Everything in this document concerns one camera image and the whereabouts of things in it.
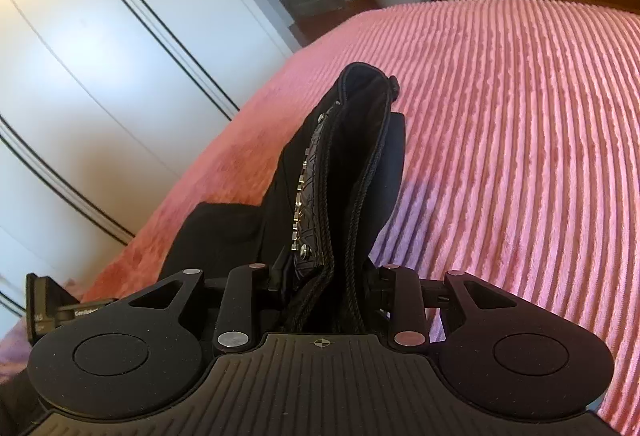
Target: pink blanket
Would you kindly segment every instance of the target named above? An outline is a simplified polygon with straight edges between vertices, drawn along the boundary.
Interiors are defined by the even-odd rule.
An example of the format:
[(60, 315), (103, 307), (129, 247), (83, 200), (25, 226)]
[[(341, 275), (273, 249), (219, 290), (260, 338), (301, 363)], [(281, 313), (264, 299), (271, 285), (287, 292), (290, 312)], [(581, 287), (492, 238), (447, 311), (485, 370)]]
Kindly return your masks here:
[(349, 62), (401, 84), (404, 180), (372, 258), (460, 268), (603, 338), (600, 415), (640, 435), (640, 19), (531, 0), (396, 6), (295, 54), (175, 185), (86, 299), (155, 281), (202, 200), (257, 204), (282, 146)]

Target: bedspread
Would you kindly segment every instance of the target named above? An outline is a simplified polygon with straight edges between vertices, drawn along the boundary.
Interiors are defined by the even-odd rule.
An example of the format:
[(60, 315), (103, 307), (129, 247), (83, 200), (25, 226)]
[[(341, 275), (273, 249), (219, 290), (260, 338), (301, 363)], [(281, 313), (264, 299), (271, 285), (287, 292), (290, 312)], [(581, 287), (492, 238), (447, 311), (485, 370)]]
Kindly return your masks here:
[(593, 331), (616, 359), (600, 415), (638, 436), (639, 49), (637, 16), (571, 3), (358, 15), (258, 91), (85, 299), (155, 281), (198, 202), (260, 203), (282, 146), (361, 60), (398, 77), (407, 125), (401, 193), (372, 260), (422, 278), (463, 269)]

